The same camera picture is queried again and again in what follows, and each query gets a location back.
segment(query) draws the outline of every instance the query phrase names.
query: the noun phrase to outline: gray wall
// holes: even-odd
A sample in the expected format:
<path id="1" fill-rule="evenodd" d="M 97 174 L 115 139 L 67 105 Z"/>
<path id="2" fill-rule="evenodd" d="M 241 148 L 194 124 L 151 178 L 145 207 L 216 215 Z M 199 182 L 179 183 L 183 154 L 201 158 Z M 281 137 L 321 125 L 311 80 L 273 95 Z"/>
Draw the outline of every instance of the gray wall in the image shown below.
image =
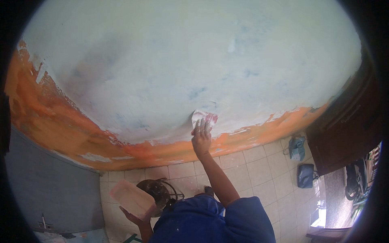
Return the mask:
<path id="1" fill-rule="evenodd" d="M 5 157 L 8 180 L 27 223 L 39 229 L 42 213 L 54 231 L 104 227 L 99 174 L 33 143 L 12 128 Z"/>

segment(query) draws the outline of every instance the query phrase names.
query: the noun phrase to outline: blue shirt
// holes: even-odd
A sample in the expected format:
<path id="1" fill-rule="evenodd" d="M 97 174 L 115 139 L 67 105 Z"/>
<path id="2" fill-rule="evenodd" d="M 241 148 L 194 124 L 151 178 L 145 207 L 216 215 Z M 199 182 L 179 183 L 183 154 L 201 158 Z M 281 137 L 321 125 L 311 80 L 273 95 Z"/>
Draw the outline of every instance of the blue shirt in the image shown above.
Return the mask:
<path id="1" fill-rule="evenodd" d="M 258 197 L 240 198 L 224 207 L 208 195 L 181 200 L 165 209 L 149 243 L 271 242 L 272 224 Z"/>

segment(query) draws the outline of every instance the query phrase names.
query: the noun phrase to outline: white wall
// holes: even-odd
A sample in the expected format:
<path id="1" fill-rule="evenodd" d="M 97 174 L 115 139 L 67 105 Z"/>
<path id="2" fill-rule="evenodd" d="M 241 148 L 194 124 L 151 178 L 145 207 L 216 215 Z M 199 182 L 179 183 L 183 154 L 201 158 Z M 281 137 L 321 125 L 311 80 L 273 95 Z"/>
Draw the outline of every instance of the white wall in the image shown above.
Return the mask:
<path id="1" fill-rule="evenodd" d="M 178 128 L 196 108 L 219 114 L 217 136 L 321 107 L 361 64 L 335 1 L 47 0 L 23 38 L 36 69 L 129 143 L 189 140 Z"/>

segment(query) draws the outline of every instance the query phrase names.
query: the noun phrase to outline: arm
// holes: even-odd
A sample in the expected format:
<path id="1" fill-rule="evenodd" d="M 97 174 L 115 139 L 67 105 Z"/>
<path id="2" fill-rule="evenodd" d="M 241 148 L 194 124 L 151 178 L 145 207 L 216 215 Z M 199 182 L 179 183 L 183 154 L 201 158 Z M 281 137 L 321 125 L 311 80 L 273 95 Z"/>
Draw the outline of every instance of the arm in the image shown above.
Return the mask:
<path id="1" fill-rule="evenodd" d="M 221 204 L 223 204 L 224 207 L 227 207 L 227 205 L 240 197 L 231 181 L 209 153 L 211 135 L 209 133 L 208 122 L 205 122 L 203 119 L 200 125 L 200 121 L 197 121 L 193 135 L 192 144 L 194 152 L 203 164 L 216 196 L 219 198 Z"/>
<path id="2" fill-rule="evenodd" d="M 139 227 L 140 236 L 142 237 L 142 241 L 143 241 L 143 243 L 147 243 L 150 240 L 151 236 L 153 235 L 153 231 L 152 231 L 151 224 L 150 224 L 150 219 L 146 220 L 146 221 L 142 221 L 142 220 L 138 219 L 137 217 L 135 217 L 134 215 L 127 212 L 127 210 L 125 210 L 121 206 L 119 206 L 119 208 L 120 208 L 120 210 L 122 210 L 122 212 L 124 213 L 124 215 L 126 216 L 126 218 L 129 221 L 133 222 L 134 224 L 136 224 Z"/>

